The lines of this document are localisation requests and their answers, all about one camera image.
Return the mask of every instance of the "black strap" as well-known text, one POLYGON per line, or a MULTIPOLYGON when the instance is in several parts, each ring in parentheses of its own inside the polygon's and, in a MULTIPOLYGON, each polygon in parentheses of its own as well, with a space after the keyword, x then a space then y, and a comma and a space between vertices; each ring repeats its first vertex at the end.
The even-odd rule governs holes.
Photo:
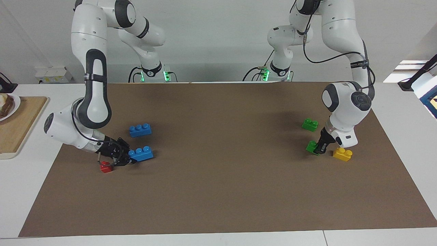
POLYGON ((160 64, 159 64, 159 66, 157 66, 156 68, 153 68, 153 69, 145 69, 145 68, 143 68, 142 66, 141 66, 141 68, 142 68, 142 71, 148 76, 148 77, 150 77, 150 78, 152 78, 152 77, 155 77, 155 75, 157 74, 157 73, 159 73, 159 71, 161 71, 161 69, 162 69, 162 67, 163 67, 163 65, 162 65, 162 63, 160 62, 160 64))
POLYGON ((351 68, 357 68, 357 67, 367 67, 369 66, 369 60, 365 60, 365 61, 359 61, 359 62, 354 62, 350 64, 351 68))
POLYGON ((320 0, 305 0, 301 9, 298 9, 299 13, 304 15, 312 15, 319 8, 320 0))
POLYGON ((270 63, 270 68, 274 73, 276 73, 280 77, 285 76, 287 72, 290 70, 290 67, 287 67, 286 69, 277 68, 273 65, 273 62, 270 63))
POLYGON ((118 24, 122 28, 129 28, 133 25, 129 20, 128 6, 132 4, 129 0, 115 0, 114 13, 118 24))
POLYGON ((149 32, 149 29, 150 29, 149 20, 146 17, 144 17, 144 19, 146 20, 146 26, 144 27, 144 30, 142 31, 142 33, 137 36, 139 39, 144 38, 144 36, 149 32))
POLYGON ((97 75, 97 74, 85 74, 84 76, 85 81, 96 81, 96 82, 102 82, 107 83, 108 78, 105 76, 97 75))

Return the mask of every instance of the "plate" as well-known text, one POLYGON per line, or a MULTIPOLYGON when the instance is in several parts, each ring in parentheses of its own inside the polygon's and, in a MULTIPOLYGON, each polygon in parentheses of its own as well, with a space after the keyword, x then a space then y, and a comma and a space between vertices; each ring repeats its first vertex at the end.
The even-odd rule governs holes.
POLYGON ((21 99, 19 96, 14 95, 14 94, 8 94, 8 95, 14 99, 14 103, 12 105, 11 111, 9 111, 9 114, 7 114, 6 117, 1 118, 0 121, 5 120, 5 119, 9 118, 11 115, 13 115, 21 103, 21 99))

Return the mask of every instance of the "toy brick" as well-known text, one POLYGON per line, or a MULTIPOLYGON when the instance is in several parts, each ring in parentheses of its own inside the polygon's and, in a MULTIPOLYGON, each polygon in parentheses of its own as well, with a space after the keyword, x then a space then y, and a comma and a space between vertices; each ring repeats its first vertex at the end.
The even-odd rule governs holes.
POLYGON ((106 166, 106 165, 109 165, 109 164, 110 164, 109 162, 102 162, 102 165, 100 165, 100 170, 103 173, 112 172, 114 170, 114 167, 113 166, 106 166))
POLYGON ((302 128, 311 132, 315 132, 317 127, 319 126, 319 122, 316 120, 311 120, 310 118, 305 119, 302 124, 302 128))
POLYGON ((314 153, 314 150, 317 148, 317 143, 316 143, 316 141, 310 141, 309 143, 308 143, 308 146, 306 147, 306 150, 308 151, 308 152, 311 152, 311 154, 313 154, 313 155, 317 155, 317 156, 319 156, 320 154, 316 154, 316 153, 314 153))
POLYGON ((131 137, 141 137, 152 134, 152 129, 149 124, 137 125, 136 127, 129 127, 129 134, 131 137))
POLYGON ((353 153, 350 150, 345 150, 344 148, 338 148, 334 151, 333 157, 347 162, 352 157, 352 154, 353 153))
POLYGON ((138 148, 136 151, 129 151, 129 157, 136 160, 137 162, 142 162, 153 158, 152 149, 149 146, 144 148, 138 148))

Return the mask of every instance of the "table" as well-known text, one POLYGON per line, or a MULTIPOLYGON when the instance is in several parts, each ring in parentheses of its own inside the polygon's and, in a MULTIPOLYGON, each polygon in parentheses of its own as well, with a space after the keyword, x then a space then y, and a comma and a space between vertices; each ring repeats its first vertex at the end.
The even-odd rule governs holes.
MULTIPOLYGON (((437 135, 437 121, 432 118, 413 93, 402 92, 396 84, 376 84, 373 110, 390 141, 404 162, 411 177, 421 191, 431 211, 437 215, 437 165, 433 145, 437 135)), ((0 161, 0 246, 1 245, 47 245, 84 244, 93 245, 129 244, 193 245, 435 245, 437 228, 313 231, 277 233, 230 233, 196 235, 131 235, 89 236, 50 239, 4 239, 15 238, 27 217, 30 208, 49 172, 61 144, 48 139, 42 128, 45 116, 58 110, 74 99, 82 97, 83 84, 21 85, 16 90, 19 96, 48 96, 50 103, 37 122, 21 153, 14 159, 0 161)))

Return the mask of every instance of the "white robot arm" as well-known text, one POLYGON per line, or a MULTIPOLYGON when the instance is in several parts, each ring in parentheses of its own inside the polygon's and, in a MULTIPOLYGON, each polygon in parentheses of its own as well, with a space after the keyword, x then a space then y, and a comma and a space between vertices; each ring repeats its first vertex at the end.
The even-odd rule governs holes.
MULTIPOLYGON (((305 44, 313 36, 309 24, 314 14, 322 16, 323 42, 348 57, 353 77, 353 81, 329 84, 323 91, 323 103, 332 115, 321 131, 314 152, 324 154, 331 143, 338 143, 344 148, 358 144, 354 127, 370 112, 371 101, 375 96, 375 81, 371 80, 373 72, 369 67, 366 46, 357 31, 353 0, 296 0, 290 13, 291 26, 287 27, 290 34, 285 35, 286 31, 281 27, 269 32, 269 43, 275 49, 276 55, 271 69, 280 72, 289 69, 287 66, 291 63, 292 54, 289 55, 291 51, 284 47, 296 45, 296 40, 301 40, 300 44, 303 45, 307 57, 305 44)), ((279 79, 283 78, 281 75, 285 76, 283 72, 277 75, 279 79)))
POLYGON ((114 166, 135 163, 128 155, 129 145, 124 140, 114 140, 96 130, 111 119, 107 96, 107 29, 122 29, 133 36, 135 42, 143 39, 149 46, 163 45, 164 32, 145 17, 137 16, 134 5, 128 0, 76 0, 75 7, 71 46, 85 70, 86 93, 84 98, 50 114, 44 131, 62 143, 112 157, 114 166))
POLYGON ((151 40, 148 38, 148 36, 145 36, 143 39, 139 39, 135 35, 130 34, 122 29, 118 31, 118 36, 123 43, 127 44, 137 53, 141 62, 142 73, 146 76, 145 80, 147 82, 167 82, 169 81, 169 78, 166 73, 165 65, 161 63, 158 53, 154 48, 164 44, 164 32, 158 32, 160 28, 155 28, 155 30, 156 33, 160 34, 157 35, 157 37, 161 38, 160 40, 151 40))

